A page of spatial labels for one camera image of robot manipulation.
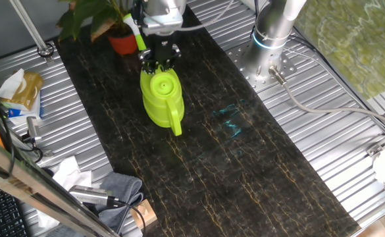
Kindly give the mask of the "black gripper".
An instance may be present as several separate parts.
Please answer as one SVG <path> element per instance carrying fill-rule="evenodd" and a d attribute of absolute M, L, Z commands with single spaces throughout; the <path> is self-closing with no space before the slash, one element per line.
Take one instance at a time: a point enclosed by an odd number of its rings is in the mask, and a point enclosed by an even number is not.
<path fill-rule="evenodd" d="M 174 44 L 175 34 L 159 36 L 157 34 L 148 37 L 150 49 L 142 51 L 138 57 L 141 62 L 141 71 L 146 74 L 155 74 L 157 65 L 163 66 L 163 70 L 170 70 L 174 62 L 181 56 L 179 47 Z"/>

